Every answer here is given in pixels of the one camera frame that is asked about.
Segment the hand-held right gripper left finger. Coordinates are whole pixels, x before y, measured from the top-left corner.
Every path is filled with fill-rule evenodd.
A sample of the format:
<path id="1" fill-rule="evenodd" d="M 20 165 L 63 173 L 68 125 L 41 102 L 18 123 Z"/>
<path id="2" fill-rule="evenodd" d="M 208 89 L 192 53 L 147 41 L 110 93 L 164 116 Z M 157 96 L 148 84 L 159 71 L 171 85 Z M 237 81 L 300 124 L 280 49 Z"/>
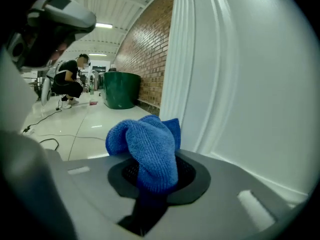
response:
<path id="1" fill-rule="evenodd" d="M 57 151 L 46 151 L 55 186 L 79 240 L 139 240 L 118 222 L 131 214 L 135 201 L 121 197 L 108 181 L 119 158 L 104 156 L 63 161 Z"/>

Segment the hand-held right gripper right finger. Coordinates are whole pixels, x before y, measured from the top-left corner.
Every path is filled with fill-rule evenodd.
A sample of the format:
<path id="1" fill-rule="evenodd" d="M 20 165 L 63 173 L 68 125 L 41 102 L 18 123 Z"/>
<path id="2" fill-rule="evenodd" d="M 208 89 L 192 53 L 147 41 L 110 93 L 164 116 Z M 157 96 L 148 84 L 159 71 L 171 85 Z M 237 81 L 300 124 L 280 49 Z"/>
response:
<path id="1" fill-rule="evenodd" d="M 209 188 L 192 204 L 169 207 L 148 240 L 276 240 L 304 208 L 290 207 L 234 164 L 182 149 L 177 154 L 207 168 Z"/>

